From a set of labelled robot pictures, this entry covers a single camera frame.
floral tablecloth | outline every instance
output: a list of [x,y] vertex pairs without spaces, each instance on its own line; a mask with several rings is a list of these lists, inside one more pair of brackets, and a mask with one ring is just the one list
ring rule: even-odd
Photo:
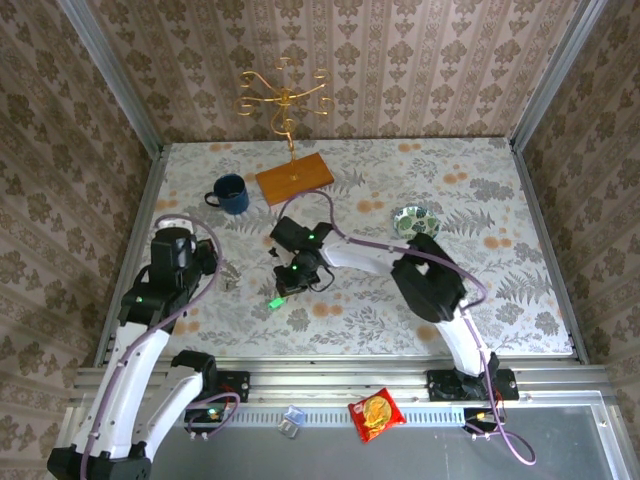
[[[343,230],[396,239],[393,213],[419,204],[442,222],[442,248],[489,287],[473,310],[500,355],[569,355],[572,349],[549,280],[513,157],[504,139],[327,140],[296,142],[300,157],[319,152],[335,177],[326,187]],[[415,316],[391,277],[343,268],[325,292],[290,297],[271,311],[268,254],[279,206],[269,208],[255,174],[287,161],[285,142],[173,145],[154,219],[186,213],[217,232],[226,264],[214,292],[180,320],[167,354],[183,348],[226,356],[443,355],[437,330]],[[216,178],[238,173],[251,204],[233,217],[207,206]],[[313,228],[328,221],[326,201],[307,196],[288,215]],[[149,260],[145,251],[142,264]],[[472,285],[467,290],[473,292]]]

red snack package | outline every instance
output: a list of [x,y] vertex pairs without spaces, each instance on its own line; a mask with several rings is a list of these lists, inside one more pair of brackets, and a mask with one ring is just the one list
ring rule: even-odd
[[350,403],[349,411],[364,443],[394,425],[407,423],[386,388],[358,403]]

wooden base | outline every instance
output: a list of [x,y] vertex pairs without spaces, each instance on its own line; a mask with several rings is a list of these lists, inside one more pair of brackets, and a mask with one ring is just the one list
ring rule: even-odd
[[295,162],[297,179],[293,180],[290,163],[256,174],[269,206],[277,205],[296,193],[321,188],[334,182],[333,175],[319,153],[300,158]]

